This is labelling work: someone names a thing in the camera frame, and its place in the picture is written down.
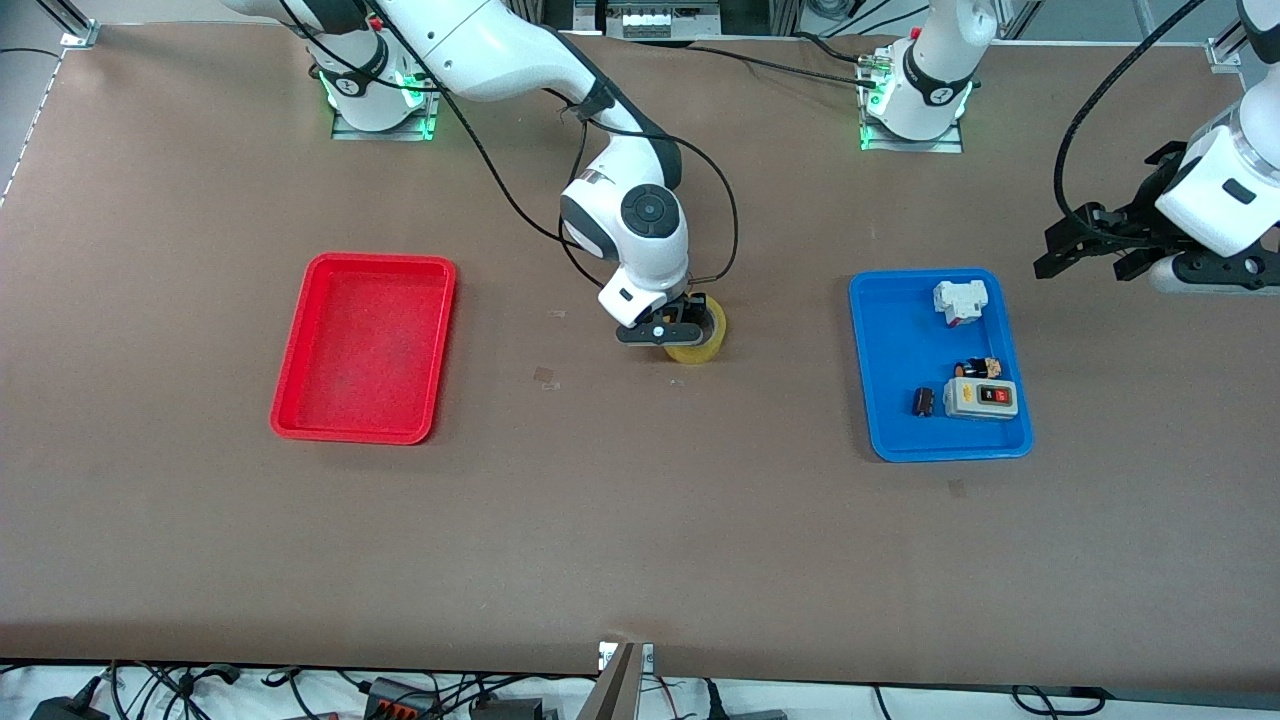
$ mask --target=white electrical component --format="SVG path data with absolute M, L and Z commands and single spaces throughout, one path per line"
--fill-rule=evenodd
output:
M 987 283 L 982 281 L 963 284 L 942 281 L 933 288 L 933 309 L 946 316 L 948 328 L 977 320 L 986 306 Z
M 1011 420 L 1018 416 L 1018 386 L 1009 380 L 951 378 L 942 389 L 947 418 Z

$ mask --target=red plastic tray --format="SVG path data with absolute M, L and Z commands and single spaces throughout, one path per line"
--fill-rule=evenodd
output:
M 413 445 L 431 430 L 457 269 L 325 252 L 307 266 L 271 406 L 291 439 Z

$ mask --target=tabletop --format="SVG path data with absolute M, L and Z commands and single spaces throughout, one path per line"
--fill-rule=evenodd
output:
M 672 675 L 1280 689 L 1275 301 L 1160 296 L 1105 259 L 1032 273 L 1061 133 L 1126 49 L 993 47 L 965 152 L 911 155 L 859 151 L 845 86 L 575 42 L 737 193 L 708 365 L 618 345 L 447 111 L 431 142 L 330 141 L 283 28 L 108 27 L 69 55 L 0 211 L 5 655 L 584 673 L 625 637 Z M 1085 124 L 1073 202 L 1123 204 L 1239 94 L 1202 50 L 1153 50 Z M 554 223 L 577 123 L 544 94 L 462 106 Z M 685 167 L 703 274 L 730 215 Z M 457 264 L 419 446 L 268 425 L 303 269 L 334 250 Z M 849 281 L 973 265 L 1037 445 L 883 462 Z

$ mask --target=blue tray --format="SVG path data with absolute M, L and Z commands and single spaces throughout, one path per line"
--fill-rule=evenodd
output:
M 987 283 L 982 318 L 948 328 L 933 310 L 933 288 L 942 281 Z M 1005 296 L 996 275 L 982 268 L 873 270 L 849 283 L 849 305 L 858 336 L 858 364 L 867 401 L 872 447 L 890 462 L 992 460 L 1030 452 L 1034 436 L 1025 386 L 1009 332 Z M 969 357 L 998 357 L 1001 379 L 1019 391 L 1012 420 L 947 418 L 942 387 L 955 364 Z M 911 415 L 915 388 L 934 393 L 932 418 Z

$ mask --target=gray floor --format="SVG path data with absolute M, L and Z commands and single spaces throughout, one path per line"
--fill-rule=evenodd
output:
M 0 0 L 0 47 L 60 53 L 58 26 L 33 0 Z M 18 161 L 31 119 L 58 60 L 35 53 L 0 54 L 0 192 Z

